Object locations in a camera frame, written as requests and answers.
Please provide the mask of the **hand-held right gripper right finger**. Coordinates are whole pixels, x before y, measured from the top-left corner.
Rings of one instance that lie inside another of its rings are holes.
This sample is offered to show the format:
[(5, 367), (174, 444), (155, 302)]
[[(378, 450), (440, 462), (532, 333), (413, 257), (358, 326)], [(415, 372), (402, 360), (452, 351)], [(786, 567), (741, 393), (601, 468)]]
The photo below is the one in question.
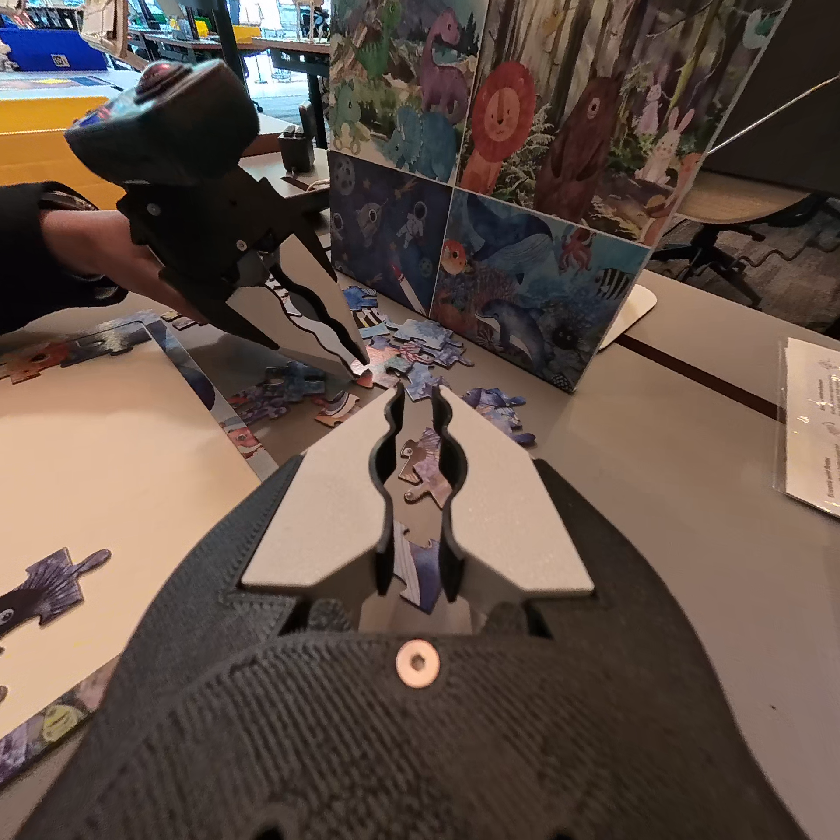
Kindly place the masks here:
[(595, 584), (529, 453), (446, 386), (432, 402), (451, 493), (438, 555), (447, 606), (431, 628), (477, 634), (499, 606), (521, 608), (533, 627), (594, 607)]

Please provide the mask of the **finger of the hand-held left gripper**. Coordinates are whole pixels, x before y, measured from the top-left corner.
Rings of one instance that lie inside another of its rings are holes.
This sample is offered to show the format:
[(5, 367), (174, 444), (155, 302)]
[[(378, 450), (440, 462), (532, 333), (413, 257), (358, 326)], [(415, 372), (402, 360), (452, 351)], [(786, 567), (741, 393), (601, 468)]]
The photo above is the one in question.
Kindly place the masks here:
[(274, 253), (271, 278), (292, 324), (319, 346), (321, 357), (365, 365), (365, 345), (317, 238), (287, 236)]
[(370, 364), (336, 277), (323, 268), (268, 268), (265, 335), (285, 354), (340, 379)]

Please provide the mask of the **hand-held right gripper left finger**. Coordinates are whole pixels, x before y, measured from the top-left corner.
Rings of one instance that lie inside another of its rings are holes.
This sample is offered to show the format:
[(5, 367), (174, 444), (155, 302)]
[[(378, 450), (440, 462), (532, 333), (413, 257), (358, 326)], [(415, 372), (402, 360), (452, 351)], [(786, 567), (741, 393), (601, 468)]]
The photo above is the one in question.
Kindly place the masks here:
[(240, 583), (247, 591), (341, 603), (357, 627), (363, 603), (394, 570), (393, 501), (404, 386), (368, 403), (302, 455)]

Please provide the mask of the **pile of puzzle pieces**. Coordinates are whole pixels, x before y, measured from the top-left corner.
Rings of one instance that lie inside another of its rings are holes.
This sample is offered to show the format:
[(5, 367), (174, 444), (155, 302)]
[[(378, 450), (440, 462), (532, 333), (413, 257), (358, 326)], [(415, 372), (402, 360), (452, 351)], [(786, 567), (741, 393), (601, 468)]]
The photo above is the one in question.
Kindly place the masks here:
[[(472, 366), (465, 357), (464, 346), (451, 332), (437, 332), (415, 321), (396, 324), (378, 311), (375, 294), (363, 287), (346, 288), (344, 296), (351, 312), (361, 325), (360, 334), (367, 343), (369, 364), (359, 369), (356, 382), (367, 389), (392, 388), (404, 385), (406, 394), (417, 403), (431, 397), (435, 385), (446, 385), (436, 369), (450, 369), (454, 364)], [(234, 419), (220, 425), (246, 458), (257, 455), (260, 442), (252, 426), (286, 415), (293, 404), (307, 397), (318, 408), (315, 421), (335, 428), (349, 420), (360, 409), (360, 398), (342, 391), (327, 399), (324, 381), (316, 373), (306, 372), (300, 363), (288, 363), (267, 369), (263, 381), (228, 398)], [(494, 427), (522, 447), (536, 444), (536, 437), (523, 430), (516, 408), (525, 403), (523, 397), (511, 396), (500, 389), (477, 387), (468, 390), (462, 399)], [(402, 447), (405, 464), (399, 479), (412, 488), (404, 494), (408, 503), (431, 497), (442, 509), (451, 488), (438, 466), (439, 435), (427, 427), (417, 439), (409, 439)]]

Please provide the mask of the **blue striped jigsaw piece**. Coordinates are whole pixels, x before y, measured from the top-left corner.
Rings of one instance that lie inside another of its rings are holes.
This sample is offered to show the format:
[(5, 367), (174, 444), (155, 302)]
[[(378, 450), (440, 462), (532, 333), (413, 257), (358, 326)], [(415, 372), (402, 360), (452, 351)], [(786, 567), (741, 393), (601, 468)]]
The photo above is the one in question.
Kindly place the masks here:
[(393, 522), (394, 577), (402, 583), (400, 597), (425, 615), (431, 615), (443, 591), (439, 571), (439, 541), (419, 545), (407, 536), (407, 527)]

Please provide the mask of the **blue wavy jigsaw piece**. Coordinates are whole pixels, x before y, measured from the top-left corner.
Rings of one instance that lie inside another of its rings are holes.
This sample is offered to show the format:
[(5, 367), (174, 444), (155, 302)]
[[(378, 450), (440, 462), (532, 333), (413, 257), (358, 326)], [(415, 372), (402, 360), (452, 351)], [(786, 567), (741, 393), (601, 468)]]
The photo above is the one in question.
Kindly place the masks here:
[(129, 352), (135, 344), (135, 338), (136, 330), (128, 328), (111, 329), (79, 337), (68, 343), (64, 364), (79, 364), (102, 356)]

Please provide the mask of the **cream puzzle frame tray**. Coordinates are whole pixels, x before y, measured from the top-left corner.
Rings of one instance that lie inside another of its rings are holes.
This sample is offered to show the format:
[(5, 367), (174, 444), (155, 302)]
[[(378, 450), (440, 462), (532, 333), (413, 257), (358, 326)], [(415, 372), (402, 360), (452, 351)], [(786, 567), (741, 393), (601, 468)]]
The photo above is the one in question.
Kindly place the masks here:
[(2, 786), (99, 709), (163, 584), (278, 468), (262, 444), (239, 453), (221, 428), (235, 412), (166, 319), (142, 311), (47, 342), (119, 328), (136, 330), (129, 352), (2, 380), (2, 594), (61, 548), (74, 563), (112, 552), (80, 577), (83, 603), (2, 638)]

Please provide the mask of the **orange pufferfish jigsaw piece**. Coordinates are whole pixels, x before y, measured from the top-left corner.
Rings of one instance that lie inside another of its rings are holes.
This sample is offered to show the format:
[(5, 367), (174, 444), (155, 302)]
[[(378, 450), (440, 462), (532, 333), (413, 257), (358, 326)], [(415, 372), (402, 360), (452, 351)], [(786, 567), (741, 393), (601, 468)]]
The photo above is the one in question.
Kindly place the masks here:
[(4, 353), (1, 357), (1, 380), (13, 385), (34, 379), (53, 367), (67, 361), (70, 351), (68, 341), (39, 343), (21, 350)]

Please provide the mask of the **black urchin jigsaw piece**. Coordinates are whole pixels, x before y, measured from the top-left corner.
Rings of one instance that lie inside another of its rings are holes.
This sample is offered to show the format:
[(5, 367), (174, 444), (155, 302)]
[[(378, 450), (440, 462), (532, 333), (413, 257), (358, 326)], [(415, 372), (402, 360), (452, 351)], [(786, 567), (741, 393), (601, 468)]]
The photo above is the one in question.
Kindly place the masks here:
[(111, 557), (110, 549), (99, 549), (74, 563), (64, 547), (29, 565), (23, 583), (1, 595), (1, 638), (35, 618), (44, 626), (83, 603), (81, 576)]

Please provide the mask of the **illustrated animal puzzle box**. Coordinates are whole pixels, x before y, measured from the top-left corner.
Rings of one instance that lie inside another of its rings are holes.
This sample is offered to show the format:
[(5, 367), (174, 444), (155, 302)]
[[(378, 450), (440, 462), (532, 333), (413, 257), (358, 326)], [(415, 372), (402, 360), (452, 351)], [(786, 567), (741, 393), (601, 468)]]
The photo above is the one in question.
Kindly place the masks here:
[(573, 392), (790, 6), (333, 2), (334, 267)]

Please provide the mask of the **black battery charger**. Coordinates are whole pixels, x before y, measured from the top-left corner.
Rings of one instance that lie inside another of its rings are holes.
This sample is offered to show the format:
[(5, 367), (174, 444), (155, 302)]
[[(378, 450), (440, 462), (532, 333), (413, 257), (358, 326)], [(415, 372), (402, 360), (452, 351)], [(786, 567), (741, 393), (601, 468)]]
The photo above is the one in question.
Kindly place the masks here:
[(314, 168), (314, 142), (318, 127), (316, 110), (310, 101), (299, 105), (299, 117), (299, 124), (289, 124), (278, 135), (278, 143), (286, 170), (305, 174)]

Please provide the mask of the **yellow plastic bin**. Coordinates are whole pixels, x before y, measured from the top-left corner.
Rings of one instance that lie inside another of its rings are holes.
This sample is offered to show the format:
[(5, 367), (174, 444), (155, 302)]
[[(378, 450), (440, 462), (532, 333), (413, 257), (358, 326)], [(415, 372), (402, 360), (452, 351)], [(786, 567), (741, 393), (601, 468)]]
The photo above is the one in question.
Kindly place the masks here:
[(124, 190), (94, 175), (72, 153), (64, 132), (103, 96), (1, 102), (1, 185), (58, 182), (99, 209), (113, 210)]

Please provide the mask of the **instruction sheet in plastic sleeve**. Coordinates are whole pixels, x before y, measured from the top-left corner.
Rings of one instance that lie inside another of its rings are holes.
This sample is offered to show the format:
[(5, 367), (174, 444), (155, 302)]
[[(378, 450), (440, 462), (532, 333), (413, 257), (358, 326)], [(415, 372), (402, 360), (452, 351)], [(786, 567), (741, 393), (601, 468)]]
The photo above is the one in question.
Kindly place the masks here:
[(789, 338), (781, 361), (780, 488), (839, 519), (839, 352)]

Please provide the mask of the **beige office chair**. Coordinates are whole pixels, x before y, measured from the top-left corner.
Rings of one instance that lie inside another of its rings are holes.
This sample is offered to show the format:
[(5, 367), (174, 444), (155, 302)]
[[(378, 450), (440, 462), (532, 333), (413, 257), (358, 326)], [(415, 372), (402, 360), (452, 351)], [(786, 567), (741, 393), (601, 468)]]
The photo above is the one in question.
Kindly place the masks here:
[(756, 226), (799, 227), (821, 212), (838, 219), (837, 208), (820, 193), (803, 193), (789, 187), (702, 171), (679, 207), (679, 214), (698, 223), (698, 230), (686, 244), (659, 243), (650, 259), (663, 263), (686, 262), (686, 268), (677, 276), (684, 283), (711, 269), (746, 297), (751, 308), (760, 309), (761, 296), (744, 278), (749, 261), (720, 249), (719, 234), (739, 233), (762, 242), (765, 237), (755, 231)]

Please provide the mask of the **white flat base plate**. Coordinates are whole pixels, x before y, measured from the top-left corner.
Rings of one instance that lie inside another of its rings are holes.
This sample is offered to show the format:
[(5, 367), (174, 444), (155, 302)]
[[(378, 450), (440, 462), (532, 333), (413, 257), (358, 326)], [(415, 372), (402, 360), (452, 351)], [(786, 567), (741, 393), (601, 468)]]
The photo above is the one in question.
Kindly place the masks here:
[(656, 295), (639, 284), (633, 286), (627, 295), (623, 305), (612, 322), (609, 330), (605, 333), (599, 347), (598, 353), (615, 342), (627, 330), (641, 318), (646, 316), (657, 304)]

